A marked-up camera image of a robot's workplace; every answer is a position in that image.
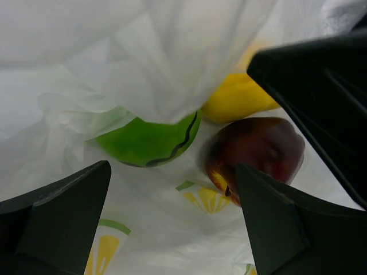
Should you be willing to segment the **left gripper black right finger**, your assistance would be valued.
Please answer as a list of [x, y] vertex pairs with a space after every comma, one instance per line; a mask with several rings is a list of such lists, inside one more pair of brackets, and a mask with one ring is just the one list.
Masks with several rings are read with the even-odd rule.
[[366, 212], [336, 205], [240, 164], [236, 169], [259, 274], [365, 274]]

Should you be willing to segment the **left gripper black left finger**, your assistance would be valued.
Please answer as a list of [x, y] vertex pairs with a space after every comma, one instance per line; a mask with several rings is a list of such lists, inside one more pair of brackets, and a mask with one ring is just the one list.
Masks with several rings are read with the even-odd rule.
[[1, 202], [1, 274], [83, 274], [110, 185], [99, 161]]

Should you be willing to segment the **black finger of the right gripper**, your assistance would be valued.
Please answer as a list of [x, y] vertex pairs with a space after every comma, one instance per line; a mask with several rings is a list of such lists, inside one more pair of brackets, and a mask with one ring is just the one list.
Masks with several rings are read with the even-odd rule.
[[366, 207], [366, 29], [261, 50], [247, 72]]

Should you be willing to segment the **dark red fake fruit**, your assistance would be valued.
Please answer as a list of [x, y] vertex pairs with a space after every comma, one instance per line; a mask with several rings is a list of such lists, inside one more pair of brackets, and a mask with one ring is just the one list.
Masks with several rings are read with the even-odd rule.
[[294, 126], [280, 117], [253, 117], [233, 122], [208, 145], [204, 167], [213, 184], [240, 206], [236, 167], [248, 164], [270, 177], [291, 184], [299, 171], [305, 142]]

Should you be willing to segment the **yellow fake lemon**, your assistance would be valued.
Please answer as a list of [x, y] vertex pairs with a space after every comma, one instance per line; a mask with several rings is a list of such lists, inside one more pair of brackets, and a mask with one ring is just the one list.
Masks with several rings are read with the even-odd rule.
[[280, 105], [246, 73], [229, 74], [202, 107], [215, 123], [230, 123]]

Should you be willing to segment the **green fake lime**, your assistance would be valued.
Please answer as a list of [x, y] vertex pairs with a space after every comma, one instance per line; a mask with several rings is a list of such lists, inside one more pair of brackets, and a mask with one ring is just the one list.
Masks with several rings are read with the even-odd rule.
[[98, 145], [117, 161], [134, 167], [156, 167], [182, 155], [199, 130], [201, 111], [176, 124], [148, 123], [135, 118], [122, 128], [100, 135]]

